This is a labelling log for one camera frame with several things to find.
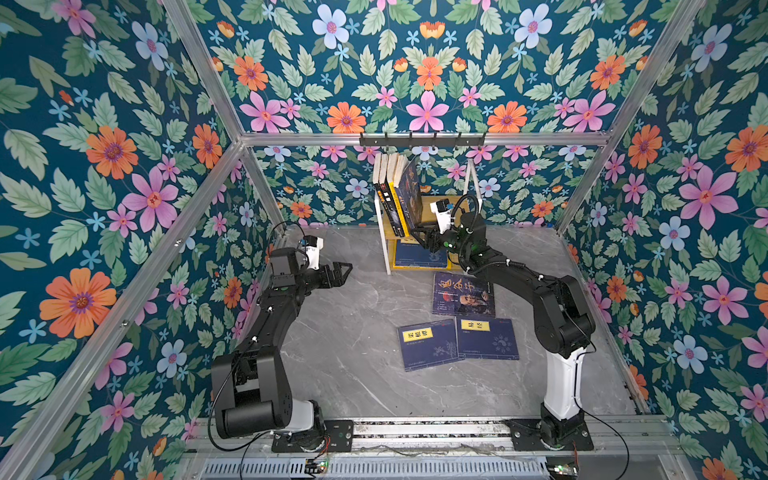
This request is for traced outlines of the purple portrait book top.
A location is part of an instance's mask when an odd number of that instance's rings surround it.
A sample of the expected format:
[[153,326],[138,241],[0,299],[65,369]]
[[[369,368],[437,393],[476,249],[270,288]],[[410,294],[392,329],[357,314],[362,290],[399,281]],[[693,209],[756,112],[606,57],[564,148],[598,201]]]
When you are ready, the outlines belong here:
[[417,172],[417,162],[405,155],[398,156],[394,186],[403,216],[404,231],[407,236],[421,223],[422,200],[421,187]]

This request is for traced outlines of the yellow cartoon book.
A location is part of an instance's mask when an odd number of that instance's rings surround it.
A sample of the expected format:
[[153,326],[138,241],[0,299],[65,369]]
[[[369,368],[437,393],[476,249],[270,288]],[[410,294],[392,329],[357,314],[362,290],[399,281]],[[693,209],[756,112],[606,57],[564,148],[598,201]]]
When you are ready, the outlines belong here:
[[405,215],[403,213],[402,204],[400,202],[400,198],[397,193],[396,181],[395,181],[396,173],[398,171],[399,157],[400,155],[397,153],[390,154],[388,156],[387,170],[386,170],[386,183],[390,192],[391,205],[394,208],[393,212],[397,216],[399,236],[401,238],[406,238],[409,236],[409,230],[408,230],[408,225],[406,222]]

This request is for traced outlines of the black wolf cover book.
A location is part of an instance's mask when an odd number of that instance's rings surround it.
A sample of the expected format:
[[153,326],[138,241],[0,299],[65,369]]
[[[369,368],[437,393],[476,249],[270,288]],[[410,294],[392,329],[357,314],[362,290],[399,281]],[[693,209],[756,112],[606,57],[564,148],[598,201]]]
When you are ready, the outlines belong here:
[[382,153],[381,170],[380,170],[381,188],[382,188],[383,195],[384,195],[385,202],[386,202],[386,210],[387,210],[386,215],[387,215],[387,218],[388,218],[388,220],[390,222],[390,226],[392,228],[392,231],[393,231],[394,235],[396,237],[400,237],[399,236],[399,232],[398,232],[397,216],[393,212],[394,208],[391,205],[390,192],[389,192],[389,189],[388,189],[387,183],[386,183],[387,162],[388,162],[388,155]]

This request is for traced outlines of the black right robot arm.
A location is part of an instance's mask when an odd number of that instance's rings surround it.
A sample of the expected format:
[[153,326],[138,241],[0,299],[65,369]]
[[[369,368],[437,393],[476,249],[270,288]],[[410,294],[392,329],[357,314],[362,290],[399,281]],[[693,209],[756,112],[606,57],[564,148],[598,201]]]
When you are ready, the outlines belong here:
[[536,339],[547,352],[547,385],[541,404],[537,436],[544,447],[571,447],[588,435],[582,407],[583,363],[593,346],[596,323],[578,280],[537,272],[492,248],[482,217],[464,213],[455,222],[426,223],[417,229],[426,249],[456,256],[467,274],[500,286],[528,302],[533,309]]

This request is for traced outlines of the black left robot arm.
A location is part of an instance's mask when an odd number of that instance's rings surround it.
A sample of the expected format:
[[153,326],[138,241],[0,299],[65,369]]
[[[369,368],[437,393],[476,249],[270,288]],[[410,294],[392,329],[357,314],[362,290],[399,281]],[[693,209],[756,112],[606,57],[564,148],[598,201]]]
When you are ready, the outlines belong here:
[[317,254],[295,247],[273,252],[256,319],[235,351],[218,357],[211,369],[212,424],[220,438],[274,432],[312,449],[325,439],[318,403],[293,397],[281,348],[311,293],[344,286],[352,270],[348,262],[321,264]]

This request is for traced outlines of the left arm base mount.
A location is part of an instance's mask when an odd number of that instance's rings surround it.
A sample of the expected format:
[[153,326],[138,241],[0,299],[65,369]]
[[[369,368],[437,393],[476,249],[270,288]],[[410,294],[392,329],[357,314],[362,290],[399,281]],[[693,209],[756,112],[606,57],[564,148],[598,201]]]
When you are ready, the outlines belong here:
[[322,427],[293,433],[276,433],[272,453],[348,453],[352,450],[355,424],[352,420],[325,420]]

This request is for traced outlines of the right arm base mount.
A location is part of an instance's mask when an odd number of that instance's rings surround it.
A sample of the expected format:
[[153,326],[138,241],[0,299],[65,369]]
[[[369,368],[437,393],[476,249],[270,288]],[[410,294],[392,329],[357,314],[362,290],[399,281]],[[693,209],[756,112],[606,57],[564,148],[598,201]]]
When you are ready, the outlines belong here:
[[568,420],[507,419],[503,423],[510,429],[516,451],[593,451],[595,446],[582,417]]

